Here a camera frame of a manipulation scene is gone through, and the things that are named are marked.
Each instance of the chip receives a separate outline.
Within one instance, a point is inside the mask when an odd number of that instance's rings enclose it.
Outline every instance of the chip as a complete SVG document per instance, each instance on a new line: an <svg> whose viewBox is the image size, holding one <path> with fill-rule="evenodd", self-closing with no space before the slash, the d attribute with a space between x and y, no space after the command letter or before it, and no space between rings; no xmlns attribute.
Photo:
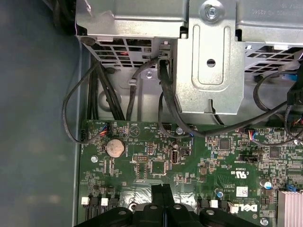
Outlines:
<svg viewBox="0 0 303 227"><path fill-rule="evenodd" d="M229 150L229 140L219 140L219 149L220 150Z"/></svg>
<svg viewBox="0 0 303 227"><path fill-rule="evenodd" d="M280 148L270 148L269 158L279 158L280 157Z"/></svg>

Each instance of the mounting hole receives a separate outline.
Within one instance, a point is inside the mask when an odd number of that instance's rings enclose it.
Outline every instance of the mounting hole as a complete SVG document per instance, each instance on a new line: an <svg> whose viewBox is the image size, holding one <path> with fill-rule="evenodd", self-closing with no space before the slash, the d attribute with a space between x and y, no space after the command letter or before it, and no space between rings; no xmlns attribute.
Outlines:
<svg viewBox="0 0 303 227"><path fill-rule="evenodd" d="M214 59L208 59L207 62L206 62L207 66L212 68L216 65L216 62Z"/></svg>

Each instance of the round hole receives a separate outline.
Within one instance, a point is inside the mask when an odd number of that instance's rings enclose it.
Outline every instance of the round hole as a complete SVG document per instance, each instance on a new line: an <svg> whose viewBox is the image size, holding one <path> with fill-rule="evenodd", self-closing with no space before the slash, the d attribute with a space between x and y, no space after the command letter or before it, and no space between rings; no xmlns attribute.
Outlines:
<svg viewBox="0 0 303 227"><path fill-rule="evenodd" d="M212 68L213 66L216 65L216 62L214 61L214 59L208 59L206 64L208 67Z"/></svg>
<svg viewBox="0 0 303 227"><path fill-rule="evenodd" d="M118 214L119 215L124 215L124 214L126 214L126 212L125 211L120 211Z"/></svg>

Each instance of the metal bracket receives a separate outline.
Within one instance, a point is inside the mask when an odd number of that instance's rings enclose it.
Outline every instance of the metal bracket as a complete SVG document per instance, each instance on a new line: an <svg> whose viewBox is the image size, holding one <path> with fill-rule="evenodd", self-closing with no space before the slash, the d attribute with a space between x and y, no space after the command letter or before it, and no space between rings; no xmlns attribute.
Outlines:
<svg viewBox="0 0 303 227"><path fill-rule="evenodd" d="M236 114L244 88L244 43L235 36L236 1L191 0L188 24L188 39L178 39L174 58L182 112L207 113L212 99L217 114Z"/></svg>

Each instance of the integrated circuit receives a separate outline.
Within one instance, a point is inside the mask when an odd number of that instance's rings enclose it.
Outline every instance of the integrated circuit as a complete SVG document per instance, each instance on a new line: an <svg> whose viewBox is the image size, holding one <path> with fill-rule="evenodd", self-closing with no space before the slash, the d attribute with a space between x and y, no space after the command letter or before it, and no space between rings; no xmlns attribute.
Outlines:
<svg viewBox="0 0 303 227"><path fill-rule="evenodd" d="M280 148L273 147L269 149L269 158L279 158L280 157Z"/></svg>
<svg viewBox="0 0 303 227"><path fill-rule="evenodd" d="M166 174L165 162L163 162L163 161L152 161L151 165L152 165L152 169L151 169L151 174L152 175L164 176Z"/></svg>
<svg viewBox="0 0 303 227"><path fill-rule="evenodd" d="M220 150L229 150L230 149L230 142L228 139L220 139L219 140L219 149Z"/></svg>

